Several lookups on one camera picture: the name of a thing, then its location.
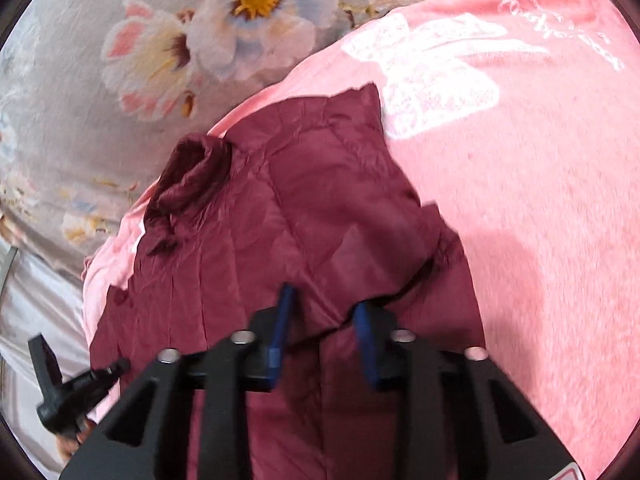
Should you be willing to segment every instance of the white printed graphic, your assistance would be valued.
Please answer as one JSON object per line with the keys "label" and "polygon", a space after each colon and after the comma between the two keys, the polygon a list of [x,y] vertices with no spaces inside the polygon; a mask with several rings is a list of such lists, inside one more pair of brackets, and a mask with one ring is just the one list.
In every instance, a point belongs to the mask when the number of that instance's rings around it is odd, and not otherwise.
{"label": "white printed graphic", "polygon": [[567,467],[562,469],[561,472],[549,480],[584,480],[584,477],[577,463],[571,462]]}
{"label": "white printed graphic", "polygon": [[[540,32],[545,40],[548,40],[548,38],[558,38],[558,40],[575,38],[580,40],[590,46],[596,54],[606,59],[616,72],[620,72],[625,67],[625,64],[620,59],[589,37],[580,27],[576,27],[572,20],[565,19],[559,12],[544,9],[537,0],[525,1],[524,6],[520,0],[500,0],[498,10],[506,10],[512,16],[519,16],[532,23],[533,30]],[[598,36],[606,44],[611,43],[609,38],[602,32],[599,32]]]}
{"label": "white printed graphic", "polygon": [[499,86],[460,58],[529,52],[546,48],[514,39],[501,25],[472,14],[432,20],[409,30],[395,12],[348,38],[342,49],[359,61],[373,61],[386,76],[382,88],[386,134],[409,139],[498,104]]}

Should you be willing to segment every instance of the metal screw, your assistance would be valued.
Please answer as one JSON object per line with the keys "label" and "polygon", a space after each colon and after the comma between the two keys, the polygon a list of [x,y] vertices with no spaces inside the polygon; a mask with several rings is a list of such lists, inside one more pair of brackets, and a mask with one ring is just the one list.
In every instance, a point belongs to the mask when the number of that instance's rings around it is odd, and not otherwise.
{"label": "metal screw", "polygon": [[251,330],[238,330],[232,333],[231,341],[237,345],[248,345],[255,341],[255,334]]}
{"label": "metal screw", "polygon": [[393,330],[391,339],[396,343],[413,343],[415,341],[415,334],[411,332],[411,330],[401,328],[400,330]]}
{"label": "metal screw", "polygon": [[465,350],[465,357],[470,361],[484,361],[489,357],[489,352],[481,346],[471,346]]}
{"label": "metal screw", "polygon": [[158,361],[161,363],[175,363],[180,357],[182,354],[175,348],[165,348],[158,352]]}

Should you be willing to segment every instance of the yellow flower center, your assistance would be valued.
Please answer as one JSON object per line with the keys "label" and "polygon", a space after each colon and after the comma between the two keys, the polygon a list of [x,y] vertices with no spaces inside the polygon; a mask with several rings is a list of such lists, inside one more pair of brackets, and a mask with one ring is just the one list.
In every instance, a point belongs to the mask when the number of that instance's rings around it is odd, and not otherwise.
{"label": "yellow flower center", "polygon": [[280,5],[280,0],[234,0],[233,15],[243,15],[246,20],[254,20],[258,16],[268,18]]}

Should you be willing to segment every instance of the floral bedsheet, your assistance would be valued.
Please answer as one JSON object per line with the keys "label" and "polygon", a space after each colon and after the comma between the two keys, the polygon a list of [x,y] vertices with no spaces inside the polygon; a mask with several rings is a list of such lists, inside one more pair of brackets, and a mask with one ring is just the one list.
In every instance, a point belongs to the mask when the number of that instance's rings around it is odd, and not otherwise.
{"label": "floral bedsheet", "polygon": [[79,274],[179,137],[418,1],[34,0],[0,52],[0,234]]}

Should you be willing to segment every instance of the quilted fabric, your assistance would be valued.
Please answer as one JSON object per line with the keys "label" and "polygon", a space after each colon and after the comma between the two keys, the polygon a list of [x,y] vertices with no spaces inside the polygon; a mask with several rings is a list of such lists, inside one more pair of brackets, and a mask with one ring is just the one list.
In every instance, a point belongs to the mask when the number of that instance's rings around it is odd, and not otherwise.
{"label": "quilted fabric", "polygon": [[202,351],[244,328],[283,282],[302,308],[279,388],[249,398],[255,477],[350,478],[366,457],[362,478],[388,478],[395,399],[364,384],[352,306],[393,296],[402,325],[448,349],[484,336],[460,240],[389,155],[372,84],[178,143],[128,289],[108,293],[92,366],[129,357],[126,387],[162,348]]}

